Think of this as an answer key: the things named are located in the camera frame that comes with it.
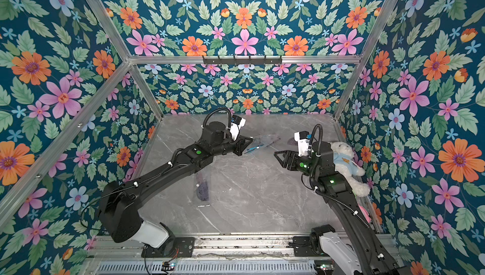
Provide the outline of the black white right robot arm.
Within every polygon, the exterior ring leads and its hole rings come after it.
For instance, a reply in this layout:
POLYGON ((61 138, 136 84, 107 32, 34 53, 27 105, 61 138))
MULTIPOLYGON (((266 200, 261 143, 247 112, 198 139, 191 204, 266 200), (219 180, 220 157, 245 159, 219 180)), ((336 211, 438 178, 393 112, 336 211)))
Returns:
POLYGON ((333 163, 333 152, 310 157, 296 151, 274 153, 280 165, 309 178, 315 194, 321 196, 337 215, 350 245, 344 243, 330 225, 313 228, 310 241, 314 252, 323 252, 334 262, 333 274, 411 274, 399 266, 364 219, 346 178, 333 163))

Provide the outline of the purple protractor ruler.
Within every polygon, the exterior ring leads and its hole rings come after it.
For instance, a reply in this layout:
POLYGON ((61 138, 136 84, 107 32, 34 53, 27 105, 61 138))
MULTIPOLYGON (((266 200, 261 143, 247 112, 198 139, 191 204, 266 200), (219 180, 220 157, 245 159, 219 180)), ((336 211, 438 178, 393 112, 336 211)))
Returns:
POLYGON ((294 139, 289 139, 287 144, 290 146, 296 146, 298 144, 298 141, 295 141, 294 139))

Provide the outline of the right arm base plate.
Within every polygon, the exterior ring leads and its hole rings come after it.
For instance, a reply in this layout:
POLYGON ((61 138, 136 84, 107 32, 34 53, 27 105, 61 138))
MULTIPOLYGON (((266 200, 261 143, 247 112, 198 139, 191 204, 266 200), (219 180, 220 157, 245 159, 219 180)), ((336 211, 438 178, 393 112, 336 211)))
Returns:
POLYGON ((294 255, 296 257, 329 257, 322 250, 319 238, 316 235, 310 236, 295 236, 288 244, 289 247, 293 248, 294 255))

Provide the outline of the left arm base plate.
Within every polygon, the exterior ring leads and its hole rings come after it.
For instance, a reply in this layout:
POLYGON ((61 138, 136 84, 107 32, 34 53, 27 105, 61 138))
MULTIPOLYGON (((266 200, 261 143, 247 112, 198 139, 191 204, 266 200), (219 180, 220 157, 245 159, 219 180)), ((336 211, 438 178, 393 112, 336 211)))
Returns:
POLYGON ((159 248, 146 245, 142 250, 143 258, 188 258, 192 256, 195 248, 195 238, 193 237, 169 237, 169 239, 159 248))

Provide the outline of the pink alarm clock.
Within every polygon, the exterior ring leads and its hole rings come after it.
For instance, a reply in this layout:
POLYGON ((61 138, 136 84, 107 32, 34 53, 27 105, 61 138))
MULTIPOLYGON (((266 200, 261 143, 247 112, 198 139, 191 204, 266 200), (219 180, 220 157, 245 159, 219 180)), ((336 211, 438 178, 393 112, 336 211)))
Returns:
POLYGON ((362 215, 365 217, 365 220, 368 223, 371 223, 371 217, 370 217, 369 213, 367 212, 367 210, 364 207, 362 207, 361 205, 359 205, 359 208, 360 208, 360 211, 362 212, 362 215))

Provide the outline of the black hook rail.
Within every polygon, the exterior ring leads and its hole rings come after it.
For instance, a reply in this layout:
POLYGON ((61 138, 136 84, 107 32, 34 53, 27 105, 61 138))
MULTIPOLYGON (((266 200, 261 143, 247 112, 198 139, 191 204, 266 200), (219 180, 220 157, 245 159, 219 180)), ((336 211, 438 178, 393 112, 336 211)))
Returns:
POLYGON ((281 56, 203 56, 205 65, 280 65, 281 56))

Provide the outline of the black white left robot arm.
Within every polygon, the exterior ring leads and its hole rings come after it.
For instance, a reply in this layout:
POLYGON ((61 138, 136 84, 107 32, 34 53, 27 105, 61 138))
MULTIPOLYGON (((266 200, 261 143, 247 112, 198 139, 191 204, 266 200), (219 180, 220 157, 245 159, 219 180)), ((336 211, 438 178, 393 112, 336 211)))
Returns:
POLYGON ((244 118, 234 116, 229 125, 204 123, 198 142, 177 149, 166 164, 148 174, 123 184, 109 183, 99 200, 97 217, 116 243, 134 240, 153 248, 161 248, 171 237, 162 224, 143 219, 139 210, 161 191, 210 165, 216 156, 233 153, 242 156, 253 142, 241 135, 244 118))

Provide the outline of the teal protractor ruler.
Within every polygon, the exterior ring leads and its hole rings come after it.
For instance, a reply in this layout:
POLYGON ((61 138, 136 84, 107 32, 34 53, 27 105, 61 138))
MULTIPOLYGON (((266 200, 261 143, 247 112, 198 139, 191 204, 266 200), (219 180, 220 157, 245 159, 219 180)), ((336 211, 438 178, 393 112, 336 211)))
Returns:
POLYGON ((254 151, 257 151, 259 149, 262 149, 264 148, 265 145, 264 144, 251 144, 250 146, 248 146, 244 151, 243 151, 243 154, 249 154, 249 153, 252 153, 254 151))

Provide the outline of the white teddy bear blue shirt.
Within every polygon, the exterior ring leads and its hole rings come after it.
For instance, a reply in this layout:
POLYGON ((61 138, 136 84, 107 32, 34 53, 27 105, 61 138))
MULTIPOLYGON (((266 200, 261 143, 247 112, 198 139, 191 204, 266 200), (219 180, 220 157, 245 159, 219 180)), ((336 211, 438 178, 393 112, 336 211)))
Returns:
POLYGON ((365 171, 353 161, 354 152, 352 147, 345 142, 331 142, 330 146, 333 151, 335 170, 344 176, 355 196, 368 196, 370 187, 356 179, 356 177, 362 177, 365 171))

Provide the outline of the teal ruler set pouch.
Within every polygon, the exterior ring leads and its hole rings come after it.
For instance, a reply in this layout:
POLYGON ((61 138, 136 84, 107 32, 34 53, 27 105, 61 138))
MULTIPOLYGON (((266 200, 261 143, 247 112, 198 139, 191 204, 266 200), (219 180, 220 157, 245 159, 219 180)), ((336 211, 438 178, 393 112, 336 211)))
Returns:
POLYGON ((251 139, 253 140, 251 144, 264 144, 265 145, 264 148, 266 148, 266 147, 272 146, 276 142, 279 142, 281 138, 277 134, 267 134, 267 135, 252 137, 251 139))

